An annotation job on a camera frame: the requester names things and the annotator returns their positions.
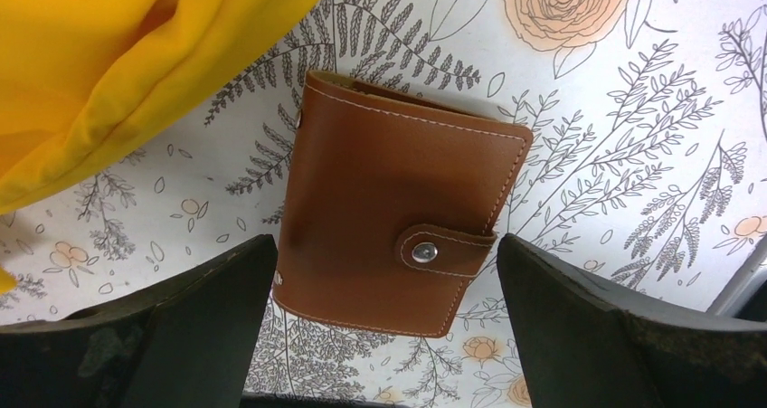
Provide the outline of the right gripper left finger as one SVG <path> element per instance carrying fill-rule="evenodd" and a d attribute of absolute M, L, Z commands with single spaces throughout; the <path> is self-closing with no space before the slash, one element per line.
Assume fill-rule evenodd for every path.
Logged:
<path fill-rule="evenodd" d="M 1 329 L 4 407 L 236 407 L 277 248 L 259 235 L 58 321 Z"/>

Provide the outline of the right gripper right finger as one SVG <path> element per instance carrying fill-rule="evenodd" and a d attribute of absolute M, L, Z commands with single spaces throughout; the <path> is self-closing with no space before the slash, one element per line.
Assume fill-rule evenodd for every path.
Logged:
<path fill-rule="evenodd" d="M 497 273 L 535 407 L 763 407 L 766 326 L 683 308 L 509 234 Z"/>

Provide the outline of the brown leather card holder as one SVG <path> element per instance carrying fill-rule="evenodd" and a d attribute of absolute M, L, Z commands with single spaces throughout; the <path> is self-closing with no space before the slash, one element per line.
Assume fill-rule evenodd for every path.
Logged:
<path fill-rule="evenodd" d="M 532 141 L 521 125 L 309 71 L 274 299 L 324 324 L 445 336 Z"/>

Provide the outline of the floral table mat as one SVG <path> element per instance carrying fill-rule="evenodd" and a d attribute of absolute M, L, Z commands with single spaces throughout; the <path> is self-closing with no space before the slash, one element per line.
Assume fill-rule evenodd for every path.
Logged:
<path fill-rule="evenodd" d="M 309 71 L 532 131 L 445 336 L 324 324 L 274 299 Z M 766 326 L 766 0 L 318 0 L 145 144 L 1 210 L 1 329 L 269 235 L 277 263 L 236 407 L 535 407 L 497 273 L 509 234 L 654 299 Z"/>

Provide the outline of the yellow cloth garment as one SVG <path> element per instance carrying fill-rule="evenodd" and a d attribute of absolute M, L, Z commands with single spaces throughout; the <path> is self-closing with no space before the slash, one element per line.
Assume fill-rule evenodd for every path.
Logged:
<path fill-rule="evenodd" d="M 120 160 L 318 0 L 1 0 L 1 210 Z"/>

